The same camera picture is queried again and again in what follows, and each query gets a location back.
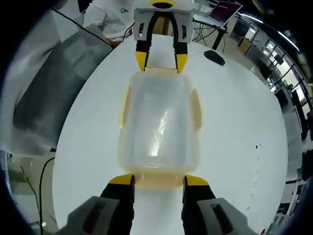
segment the white table surface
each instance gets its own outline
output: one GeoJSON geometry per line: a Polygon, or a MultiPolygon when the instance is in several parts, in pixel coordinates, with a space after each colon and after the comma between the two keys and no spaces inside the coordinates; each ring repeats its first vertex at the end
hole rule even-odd
{"type": "MultiPolygon", "coordinates": [[[[243,212],[259,234],[269,227],[285,186],[283,115],[276,97],[255,75],[223,55],[224,66],[207,60],[203,53],[208,49],[191,43],[183,71],[199,92],[203,114],[201,164],[192,174],[243,212]]],[[[53,169],[59,228],[70,212],[125,173],[117,148],[123,93],[139,71],[134,51],[132,37],[118,46],[91,75],[67,116],[53,169]]],[[[175,67],[173,38],[153,36],[148,66],[175,67]]],[[[181,200],[181,188],[137,189],[132,234],[184,234],[181,200]]]]}

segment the black mouse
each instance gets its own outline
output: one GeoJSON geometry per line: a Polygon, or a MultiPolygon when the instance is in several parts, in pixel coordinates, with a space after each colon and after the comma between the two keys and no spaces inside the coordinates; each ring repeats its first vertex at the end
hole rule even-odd
{"type": "Polygon", "coordinates": [[[211,60],[211,61],[213,61],[219,65],[225,64],[225,60],[218,53],[216,53],[213,50],[207,50],[206,52],[204,52],[204,56],[207,59],[209,59],[209,60],[211,60]]]}

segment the monitor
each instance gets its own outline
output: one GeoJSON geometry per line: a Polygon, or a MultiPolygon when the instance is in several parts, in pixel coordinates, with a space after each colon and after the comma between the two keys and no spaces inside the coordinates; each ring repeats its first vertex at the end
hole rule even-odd
{"type": "Polygon", "coordinates": [[[234,2],[220,1],[217,6],[211,11],[210,17],[220,22],[223,26],[229,19],[235,15],[242,5],[234,2]]]}

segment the translucent plastic box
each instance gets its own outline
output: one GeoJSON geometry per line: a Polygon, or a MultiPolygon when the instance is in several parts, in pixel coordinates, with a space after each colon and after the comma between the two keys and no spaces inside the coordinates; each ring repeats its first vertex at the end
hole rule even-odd
{"type": "Polygon", "coordinates": [[[201,107],[186,76],[138,72],[122,111],[119,164],[145,188],[172,188],[199,165],[201,107]]]}

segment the white t-shirt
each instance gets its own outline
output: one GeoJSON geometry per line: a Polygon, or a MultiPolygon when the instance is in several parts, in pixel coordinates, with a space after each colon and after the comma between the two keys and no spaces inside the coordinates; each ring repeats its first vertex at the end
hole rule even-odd
{"type": "Polygon", "coordinates": [[[133,23],[134,0],[95,0],[86,10],[83,26],[101,26],[106,38],[121,41],[125,31],[133,23]]]}

